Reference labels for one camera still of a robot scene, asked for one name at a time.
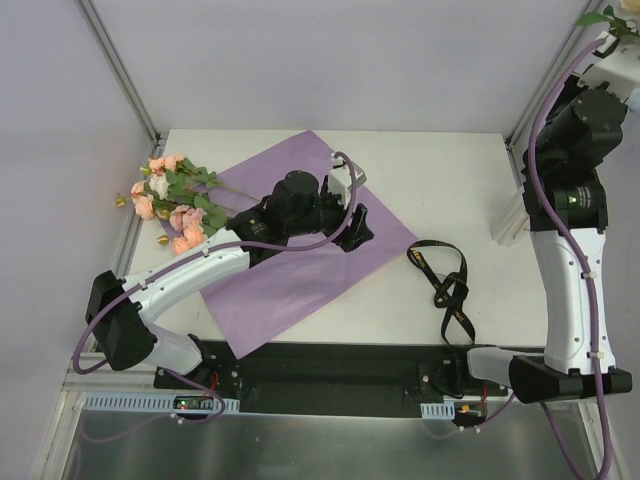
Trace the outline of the white artificial rose stem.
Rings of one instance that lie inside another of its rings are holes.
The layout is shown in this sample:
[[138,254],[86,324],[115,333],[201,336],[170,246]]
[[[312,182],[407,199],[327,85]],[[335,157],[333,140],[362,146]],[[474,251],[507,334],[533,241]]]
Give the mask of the white artificial rose stem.
[[622,39],[639,36],[639,0],[620,0],[616,5],[606,5],[602,11],[581,15],[574,23],[577,27],[607,24],[608,33]]

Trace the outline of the purple tissue paper sheet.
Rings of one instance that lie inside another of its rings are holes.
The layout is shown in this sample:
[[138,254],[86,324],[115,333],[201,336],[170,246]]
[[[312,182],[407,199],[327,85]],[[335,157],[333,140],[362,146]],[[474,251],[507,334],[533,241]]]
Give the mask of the purple tissue paper sheet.
[[[234,193],[213,189],[218,204],[244,211],[270,194],[293,170],[323,179],[332,149],[311,131],[294,135],[219,174]],[[366,187],[357,199],[368,209],[373,240],[345,253],[334,244],[304,253],[276,253],[260,265],[202,289],[202,297],[237,358],[243,358],[374,273],[416,236]]]

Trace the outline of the pink artificial flower bunch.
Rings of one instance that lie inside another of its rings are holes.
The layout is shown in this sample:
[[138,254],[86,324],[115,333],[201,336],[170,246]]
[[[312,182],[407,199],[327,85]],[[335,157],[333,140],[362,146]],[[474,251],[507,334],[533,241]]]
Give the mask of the pink artificial flower bunch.
[[134,214],[145,222],[166,223],[170,232],[159,236],[157,243],[169,246],[174,255],[203,244],[222,230],[235,212],[214,200],[212,189],[256,199],[183,154],[151,157],[140,171],[144,178],[133,184],[127,196],[117,195],[114,204],[118,208],[131,204]]

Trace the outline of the black printed ribbon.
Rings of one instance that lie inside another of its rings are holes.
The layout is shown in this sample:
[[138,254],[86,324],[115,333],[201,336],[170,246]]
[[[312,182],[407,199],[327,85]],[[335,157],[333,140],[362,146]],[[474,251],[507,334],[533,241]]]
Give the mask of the black printed ribbon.
[[[458,269],[440,278],[420,252],[420,249],[428,247],[446,248],[455,251],[460,260]],[[408,247],[406,255],[411,264],[424,275],[433,287],[434,306],[444,311],[440,327],[442,340],[448,346],[453,346],[447,338],[447,330],[450,322],[455,320],[469,338],[470,344],[474,345],[476,342],[476,330],[469,316],[463,310],[464,303],[469,294],[469,287],[467,283],[468,264],[462,251],[447,242],[439,240],[418,240]]]

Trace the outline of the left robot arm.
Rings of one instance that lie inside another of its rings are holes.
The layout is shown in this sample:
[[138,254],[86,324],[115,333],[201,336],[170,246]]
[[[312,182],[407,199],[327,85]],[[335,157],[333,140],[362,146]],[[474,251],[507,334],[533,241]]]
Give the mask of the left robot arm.
[[202,342],[193,334],[156,326],[158,317],[218,280],[293,251],[289,241],[294,237],[321,233],[345,252],[372,240],[368,209],[356,202],[354,190],[335,173],[318,181],[308,172],[292,171],[203,244],[144,274],[127,279],[112,271],[98,275],[85,321],[105,364],[124,371],[146,363],[176,372],[188,388],[204,387],[212,367]]

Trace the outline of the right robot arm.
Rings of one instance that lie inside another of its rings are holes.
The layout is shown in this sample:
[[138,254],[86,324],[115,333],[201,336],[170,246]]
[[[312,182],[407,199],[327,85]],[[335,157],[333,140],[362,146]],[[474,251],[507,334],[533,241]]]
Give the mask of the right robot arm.
[[486,380],[510,388],[524,404],[628,393],[601,299],[608,226],[597,174],[622,141],[627,105],[608,85],[570,77],[537,117],[524,154],[523,201],[546,293],[547,336],[541,354],[474,347],[450,369],[452,387],[473,394]]

